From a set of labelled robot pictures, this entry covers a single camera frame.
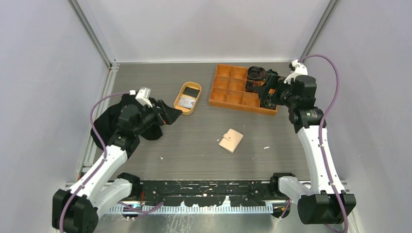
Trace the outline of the dark rolled tie middle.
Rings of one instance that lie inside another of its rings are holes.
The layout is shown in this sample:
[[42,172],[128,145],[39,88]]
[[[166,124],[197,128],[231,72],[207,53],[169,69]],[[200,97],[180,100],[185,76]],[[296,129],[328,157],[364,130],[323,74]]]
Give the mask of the dark rolled tie middle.
[[245,91],[249,93],[259,93],[262,82],[247,80],[245,84]]

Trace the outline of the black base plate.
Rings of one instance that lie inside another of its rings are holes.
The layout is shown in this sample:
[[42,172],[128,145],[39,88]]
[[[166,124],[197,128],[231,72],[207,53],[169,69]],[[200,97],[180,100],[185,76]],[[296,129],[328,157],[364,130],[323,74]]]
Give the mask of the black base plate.
[[292,203],[269,180],[144,180],[136,193],[121,200],[134,201],[147,206],[163,203],[167,207],[218,207],[225,201],[231,207]]

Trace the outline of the silver credit card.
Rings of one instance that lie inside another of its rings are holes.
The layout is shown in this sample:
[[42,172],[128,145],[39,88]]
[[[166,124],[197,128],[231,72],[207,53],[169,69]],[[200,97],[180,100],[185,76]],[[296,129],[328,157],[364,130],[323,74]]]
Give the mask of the silver credit card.
[[187,109],[192,109],[196,103],[196,99],[192,97],[181,97],[178,105]]

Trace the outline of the green patterned rolled tie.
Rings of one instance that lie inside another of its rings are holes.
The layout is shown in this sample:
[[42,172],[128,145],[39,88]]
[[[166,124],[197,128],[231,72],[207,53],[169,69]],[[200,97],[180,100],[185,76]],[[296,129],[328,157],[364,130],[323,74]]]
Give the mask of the green patterned rolled tie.
[[278,78],[279,78],[279,74],[277,71],[273,69],[266,70],[266,80],[269,80],[269,79],[277,80]]

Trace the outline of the black cloth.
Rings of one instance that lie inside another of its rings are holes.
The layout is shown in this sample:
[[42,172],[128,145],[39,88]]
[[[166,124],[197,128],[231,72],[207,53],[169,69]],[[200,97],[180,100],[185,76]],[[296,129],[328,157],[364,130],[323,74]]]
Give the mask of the black cloth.
[[[140,144],[140,137],[154,141],[163,135],[161,126],[144,127],[141,124],[143,106],[135,97],[129,92],[121,93],[118,103],[92,120],[90,135],[98,148],[104,150],[107,146],[117,146],[130,158]],[[158,105],[157,100],[151,97],[149,99],[153,107]]]

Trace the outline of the orange compartment organizer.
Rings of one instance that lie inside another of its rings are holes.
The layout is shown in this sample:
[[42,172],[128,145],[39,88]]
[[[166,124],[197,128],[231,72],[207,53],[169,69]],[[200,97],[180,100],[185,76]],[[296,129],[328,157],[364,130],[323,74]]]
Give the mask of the orange compartment organizer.
[[209,104],[233,110],[275,116],[277,109],[261,107],[257,93],[247,92],[246,67],[218,64],[209,96]]

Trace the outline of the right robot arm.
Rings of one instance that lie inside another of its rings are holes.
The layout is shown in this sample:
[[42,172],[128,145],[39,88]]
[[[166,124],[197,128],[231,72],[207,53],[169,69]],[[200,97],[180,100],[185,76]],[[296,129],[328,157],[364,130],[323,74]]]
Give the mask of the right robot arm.
[[316,79],[298,75],[290,83],[269,73],[257,91],[264,103],[288,108],[289,121],[304,148],[310,187],[291,173],[274,173],[270,193],[275,199],[296,203],[303,224],[344,224],[356,206],[354,194],[347,193],[334,168],[328,147],[324,112],[315,106]]

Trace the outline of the dark rolled tie top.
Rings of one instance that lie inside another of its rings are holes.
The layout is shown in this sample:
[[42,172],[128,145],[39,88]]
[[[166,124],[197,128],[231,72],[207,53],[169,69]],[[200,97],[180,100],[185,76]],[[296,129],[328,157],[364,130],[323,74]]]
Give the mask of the dark rolled tie top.
[[247,79],[252,81],[262,81],[267,76],[267,71],[258,66],[251,66],[247,70]]

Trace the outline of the beige leather card holder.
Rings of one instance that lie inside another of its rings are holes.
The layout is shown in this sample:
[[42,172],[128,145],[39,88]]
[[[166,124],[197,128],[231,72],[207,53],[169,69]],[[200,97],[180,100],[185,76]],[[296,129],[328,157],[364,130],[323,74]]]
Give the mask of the beige leather card holder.
[[230,153],[233,153],[242,139],[243,134],[235,131],[234,129],[229,129],[220,140],[219,146],[226,149]]

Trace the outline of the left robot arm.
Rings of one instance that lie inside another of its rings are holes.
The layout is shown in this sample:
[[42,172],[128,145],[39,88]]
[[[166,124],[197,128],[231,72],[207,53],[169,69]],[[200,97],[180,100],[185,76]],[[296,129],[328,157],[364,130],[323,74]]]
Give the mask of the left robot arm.
[[121,200],[137,200],[142,193],[138,176],[121,173],[110,186],[106,182],[140,144],[140,139],[158,140],[161,127],[173,124],[182,111],[162,100],[137,101],[122,94],[120,102],[92,119],[91,136],[103,153],[90,170],[67,190],[52,198],[51,224],[62,233],[91,233],[101,216]]

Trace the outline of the yellow oval tray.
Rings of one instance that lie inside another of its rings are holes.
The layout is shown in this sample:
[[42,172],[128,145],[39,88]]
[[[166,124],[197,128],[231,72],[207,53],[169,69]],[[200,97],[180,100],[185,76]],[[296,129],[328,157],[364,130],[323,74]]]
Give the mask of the yellow oval tray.
[[181,110],[182,115],[187,116],[192,114],[200,99],[201,92],[202,88],[198,83],[184,83],[174,101],[174,108]]

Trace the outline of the dark rolled tie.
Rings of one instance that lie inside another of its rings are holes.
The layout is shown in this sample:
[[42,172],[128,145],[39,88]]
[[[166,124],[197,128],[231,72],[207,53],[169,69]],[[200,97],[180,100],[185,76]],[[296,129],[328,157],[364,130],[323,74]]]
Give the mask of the dark rolled tie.
[[247,80],[245,84],[245,91],[249,93],[259,93],[262,82]]
[[251,66],[247,70],[247,79],[252,81],[262,81],[267,76],[267,71],[258,66]]

